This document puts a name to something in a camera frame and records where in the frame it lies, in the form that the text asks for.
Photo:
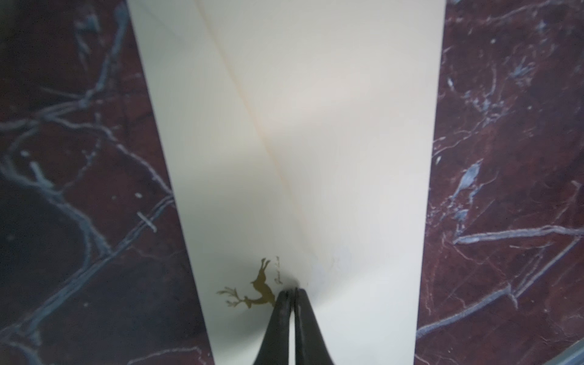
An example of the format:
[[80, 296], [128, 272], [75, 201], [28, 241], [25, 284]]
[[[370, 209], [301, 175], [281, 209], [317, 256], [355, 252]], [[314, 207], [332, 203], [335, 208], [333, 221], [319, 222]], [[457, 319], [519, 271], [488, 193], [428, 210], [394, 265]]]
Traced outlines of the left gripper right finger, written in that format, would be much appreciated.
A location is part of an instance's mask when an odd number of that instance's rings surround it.
[[294, 325], [295, 364], [333, 365], [308, 294], [300, 288], [295, 290]]

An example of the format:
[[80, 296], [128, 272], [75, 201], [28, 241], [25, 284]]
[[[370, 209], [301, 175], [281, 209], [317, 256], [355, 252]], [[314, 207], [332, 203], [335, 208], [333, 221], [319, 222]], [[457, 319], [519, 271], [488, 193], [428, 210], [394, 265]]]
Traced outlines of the manila paper envelope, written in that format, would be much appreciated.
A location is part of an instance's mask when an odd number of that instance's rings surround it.
[[411, 364], [446, 4], [131, 1], [218, 364], [309, 295], [337, 364]]

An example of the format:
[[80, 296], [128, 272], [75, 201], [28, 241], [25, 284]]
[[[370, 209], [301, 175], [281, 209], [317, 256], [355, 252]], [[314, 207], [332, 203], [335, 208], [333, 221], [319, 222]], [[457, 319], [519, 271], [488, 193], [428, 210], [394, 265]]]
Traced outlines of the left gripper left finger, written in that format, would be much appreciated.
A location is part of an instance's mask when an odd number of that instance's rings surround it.
[[284, 290], [275, 302], [254, 365], [288, 365], [292, 290]]

